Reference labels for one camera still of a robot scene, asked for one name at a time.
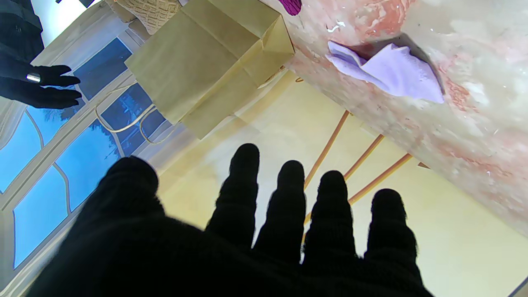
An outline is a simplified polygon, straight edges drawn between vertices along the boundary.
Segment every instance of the painted surface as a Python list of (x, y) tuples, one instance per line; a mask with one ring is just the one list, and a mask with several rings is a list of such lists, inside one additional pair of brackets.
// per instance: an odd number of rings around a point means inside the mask
[[(528, 236), (527, 2), (303, 0), (290, 16), (261, 1), (284, 15), (289, 69)], [(384, 94), (324, 57), (328, 40), (368, 58), (398, 37), (434, 66), (446, 103)]]
[[(160, 174), (158, 196), (165, 211), (201, 228), (214, 210), (220, 186), (237, 147), (260, 149), (256, 226), (266, 217), (277, 174), (297, 159), (305, 174), (314, 165), (344, 109), (309, 84), (286, 74), (268, 95), (178, 154)], [(349, 116), (306, 189), (312, 209), (321, 176), (346, 172), (376, 139), (357, 117)], [(406, 153), (384, 138), (347, 180), (351, 197)], [(419, 245), (418, 265), (426, 287), (438, 297), (508, 296), (526, 277), (528, 239), (493, 216), (470, 196), (415, 158), (352, 205), (356, 250), (366, 250), (374, 193), (393, 188), (403, 197), (408, 224)]]

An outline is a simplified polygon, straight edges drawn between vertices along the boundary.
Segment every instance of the marbled pink surface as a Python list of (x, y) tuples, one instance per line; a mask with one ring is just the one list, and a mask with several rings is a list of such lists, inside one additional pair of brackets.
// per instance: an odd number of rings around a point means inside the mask
[[(528, 236), (528, 2), (303, 0), (287, 65)], [(405, 33), (438, 70), (444, 104), (393, 97), (338, 72), (328, 40), (371, 56)]]

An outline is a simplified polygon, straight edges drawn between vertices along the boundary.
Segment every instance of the paper bag handle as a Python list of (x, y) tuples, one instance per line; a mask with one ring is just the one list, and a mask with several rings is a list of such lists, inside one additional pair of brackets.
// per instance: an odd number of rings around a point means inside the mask
[[(137, 83), (137, 81), (134, 81), (133, 83), (129, 84), (129, 85), (126, 85), (124, 87), (120, 87), (120, 88), (117, 88), (115, 90), (112, 90), (110, 92), (108, 92), (104, 99), (101, 100), (101, 102), (105, 101), (106, 98), (108, 98), (108, 96), (110, 96), (112, 93), (114, 92), (118, 92), (118, 91), (121, 91), (121, 90), (124, 90), (124, 89), (128, 89), (129, 87), (135, 85)], [(145, 120), (146, 117), (148, 117), (152, 112), (154, 112), (155, 110), (157, 110), (156, 106), (154, 104), (151, 104), (150, 106), (148, 106), (136, 119), (134, 119), (134, 121), (132, 121), (132, 123), (126, 125), (125, 127), (121, 128), (121, 129), (117, 129), (117, 130), (114, 130), (112, 129), (111, 127), (108, 127), (106, 124), (105, 124), (105, 121), (101, 118), (101, 115), (99, 114), (99, 112), (97, 111), (97, 108), (99, 107), (99, 104), (101, 104), (101, 102), (97, 103), (96, 107), (95, 107), (95, 112), (96, 112), (96, 117), (97, 119), (99, 120), (99, 123), (101, 124), (101, 126), (103, 126), (106, 130), (108, 130), (108, 132), (112, 132), (112, 133), (119, 133), (119, 132), (123, 132), (125, 131), (126, 129), (129, 129), (130, 127), (134, 126), (137, 124), (137, 122), (139, 122), (139, 131), (141, 132), (141, 136), (143, 136), (143, 138), (148, 142), (148, 143), (151, 143), (151, 144), (160, 144), (162, 142), (164, 142), (165, 140), (167, 140), (167, 138), (169, 138), (172, 133), (174, 132), (174, 130), (172, 130), (164, 139), (158, 141), (158, 142), (152, 142), (148, 137), (147, 135), (145, 135), (145, 132), (143, 131), (143, 121)]]

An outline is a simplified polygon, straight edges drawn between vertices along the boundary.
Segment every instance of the woven basket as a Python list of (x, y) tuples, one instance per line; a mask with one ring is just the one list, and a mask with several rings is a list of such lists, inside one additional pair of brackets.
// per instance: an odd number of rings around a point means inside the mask
[(178, 0), (116, 0), (134, 14), (150, 35), (156, 33), (182, 6)]

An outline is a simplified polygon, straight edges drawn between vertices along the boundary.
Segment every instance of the magenta object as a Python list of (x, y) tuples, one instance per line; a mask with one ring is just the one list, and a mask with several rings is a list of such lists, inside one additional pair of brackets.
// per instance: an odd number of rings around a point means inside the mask
[(300, 7), (303, 5), (300, 0), (279, 0), (286, 12), (290, 15), (298, 15), (300, 12)]

